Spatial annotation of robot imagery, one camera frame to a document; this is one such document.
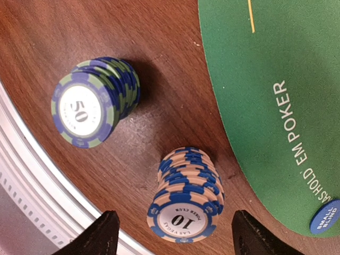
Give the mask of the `blue beige 10 chip stack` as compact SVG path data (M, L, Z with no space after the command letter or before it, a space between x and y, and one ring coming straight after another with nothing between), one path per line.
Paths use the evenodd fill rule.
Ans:
M181 147L170 152L158 167L157 183L147 213L156 235L174 243L198 242L212 235L224 210L225 192L203 150Z

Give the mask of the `blue small blind button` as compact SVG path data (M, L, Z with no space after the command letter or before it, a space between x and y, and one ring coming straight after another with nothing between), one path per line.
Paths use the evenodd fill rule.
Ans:
M329 230L339 220L339 199L324 204L310 222L310 232L319 235Z

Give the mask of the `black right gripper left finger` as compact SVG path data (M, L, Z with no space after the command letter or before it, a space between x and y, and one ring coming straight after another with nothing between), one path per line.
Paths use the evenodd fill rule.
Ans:
M76 239L53 255L116 255L119 230L118 214L107 210Z

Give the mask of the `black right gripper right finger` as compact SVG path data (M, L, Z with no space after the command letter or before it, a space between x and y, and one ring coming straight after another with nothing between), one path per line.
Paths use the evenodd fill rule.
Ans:
M246 210L235 212L232 233L237 255L303 255L276 237Z

